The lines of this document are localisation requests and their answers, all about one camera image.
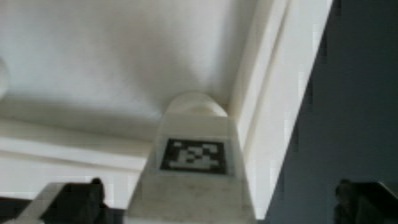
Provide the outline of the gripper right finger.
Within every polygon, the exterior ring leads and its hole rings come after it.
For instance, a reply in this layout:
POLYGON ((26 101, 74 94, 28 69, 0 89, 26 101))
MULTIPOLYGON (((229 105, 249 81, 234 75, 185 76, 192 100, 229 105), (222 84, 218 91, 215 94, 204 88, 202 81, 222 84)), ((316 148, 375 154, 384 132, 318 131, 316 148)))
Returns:
POLYGON ((334 224, 398 224, 398 196, 380 182, 339 181, 334 224))

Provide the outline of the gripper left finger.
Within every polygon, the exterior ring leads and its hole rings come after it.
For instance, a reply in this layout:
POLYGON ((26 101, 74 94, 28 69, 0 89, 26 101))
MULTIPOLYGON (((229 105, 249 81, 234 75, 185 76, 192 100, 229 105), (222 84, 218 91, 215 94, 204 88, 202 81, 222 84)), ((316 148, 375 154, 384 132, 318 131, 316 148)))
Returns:
POLYGON ((0 224, 122 224, 122 214, 105 203, 99 178, 57 184, 34 200, 0 197, 0 224))

